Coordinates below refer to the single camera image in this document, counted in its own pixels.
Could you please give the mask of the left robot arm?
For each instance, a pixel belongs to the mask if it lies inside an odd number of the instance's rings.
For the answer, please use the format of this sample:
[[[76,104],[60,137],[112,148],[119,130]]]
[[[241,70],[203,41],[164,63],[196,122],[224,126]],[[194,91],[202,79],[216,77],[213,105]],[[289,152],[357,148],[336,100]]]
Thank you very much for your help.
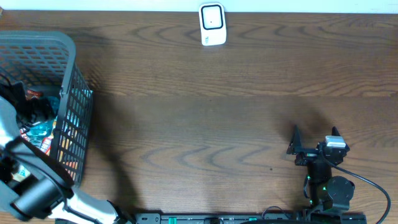
[[[135,223],[117,205],[77,188],[61,164],[22,137],[21,128],[54,118],[48,99],[27,99],[22,83],[1,85],[1,206],[24,222]]]

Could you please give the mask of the yellow snack bag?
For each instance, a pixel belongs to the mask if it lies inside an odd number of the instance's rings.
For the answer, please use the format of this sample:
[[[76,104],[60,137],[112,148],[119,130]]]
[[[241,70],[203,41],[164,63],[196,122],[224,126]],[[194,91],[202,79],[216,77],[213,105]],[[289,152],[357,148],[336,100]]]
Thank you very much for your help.
[[[30,142],[32,145],[34,145],[35,147],[37,147],[38,149],[40,149],[43,153],[45,153],[46,155],[49,156],[49,155],[50,155],[50,150],[51,150],[51,143],[52,143],[52,140],[53,140],[53,138],[54,138],[53,130],[52,130],[52,133],[51,133],[51,135],[50,135],[49,137],[43,138],[43,140],[38,140],[38,141],[31,141],[31,140],[29,139],[29,137],[26,135],[26,133],[27,133],[29,130],[30,130],[30,129],[27,129],[27,128],[21,128],[21,129],[20,129],[21,136],[22,136],[25,140],[27,140],[28,142]]]

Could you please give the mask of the blue mouthwash bottle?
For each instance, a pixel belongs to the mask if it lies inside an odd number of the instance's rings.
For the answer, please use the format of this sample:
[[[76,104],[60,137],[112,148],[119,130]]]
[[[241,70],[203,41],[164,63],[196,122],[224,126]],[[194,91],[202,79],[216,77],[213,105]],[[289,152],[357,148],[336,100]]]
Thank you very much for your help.
[[[52,130],[55,128],[54,122],[57,119],[60,100],[55,96],[46,96],[45,99],[49,100],[55,117],[44,123],[35,125],[33,128],[30,128],[26,135],[31,141],[43,140],[43,138],[49,137],[52,133]]]

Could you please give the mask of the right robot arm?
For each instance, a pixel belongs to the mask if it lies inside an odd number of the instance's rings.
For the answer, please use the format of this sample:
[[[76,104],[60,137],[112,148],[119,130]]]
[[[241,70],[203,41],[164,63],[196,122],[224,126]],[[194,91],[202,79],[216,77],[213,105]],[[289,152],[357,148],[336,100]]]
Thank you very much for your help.
[[[311,208],[325,213],[349,210],[355,185],[342,176],[332,175],[332,168],[343,162],[349,146],[336,127],[316,147],[305,147],[297,126],[294,127],[287,154],[295,156],[296,166],[307,168],[303,185],[304,196],[310,199]]]

